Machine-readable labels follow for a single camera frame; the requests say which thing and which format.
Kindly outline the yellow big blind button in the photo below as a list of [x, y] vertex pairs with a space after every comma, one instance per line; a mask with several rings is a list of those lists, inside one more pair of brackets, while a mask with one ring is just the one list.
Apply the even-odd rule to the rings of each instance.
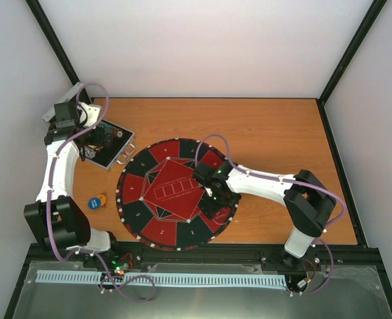
[[98, 194], [96, 198], [99, 198], [101, 207], [104, 207], [106, 205], [107, 197], [105, 193]]

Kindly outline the blue small blind button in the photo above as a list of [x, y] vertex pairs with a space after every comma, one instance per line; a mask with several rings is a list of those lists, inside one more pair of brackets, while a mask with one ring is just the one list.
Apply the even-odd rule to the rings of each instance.
[[93, 197], [88, 201], [88, 207], [91, 210], [98, 209], [102, 206], [102, 201], [99, 197]]

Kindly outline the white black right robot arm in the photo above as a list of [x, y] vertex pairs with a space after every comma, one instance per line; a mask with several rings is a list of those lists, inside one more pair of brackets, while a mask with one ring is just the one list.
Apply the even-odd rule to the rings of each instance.
[[236, 209], [243, 194], [275, 201], [287, 208], [292, 231], [279, 254], [278, 262], [295, 269], [314, 239], [326, 230], [336, 199], [308, 170], [296, 175], [253, 171], [225, 161], [217, 169], [199, 163], [193, 178], [205, 188], [199, 202], [203, 214], [215, 220], [225, 208]]

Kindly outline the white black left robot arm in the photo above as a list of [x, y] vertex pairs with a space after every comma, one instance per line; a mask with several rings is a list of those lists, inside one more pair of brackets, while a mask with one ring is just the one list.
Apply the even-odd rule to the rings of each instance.
[[25, 206], [23, 215], [37, 243], [56, 256], [61, 249], [78, 254], [98, 253], [106, 267], [117, 266], [122, 252], [111, 232], [93, 229], [73, 199], [76, 162], [84, 157], [89, 133], [101, 121], [101, 107], [84, 102], [63, 102], [52, 108], [54, 115], [44, 138], [47, 166], [36, 201]]

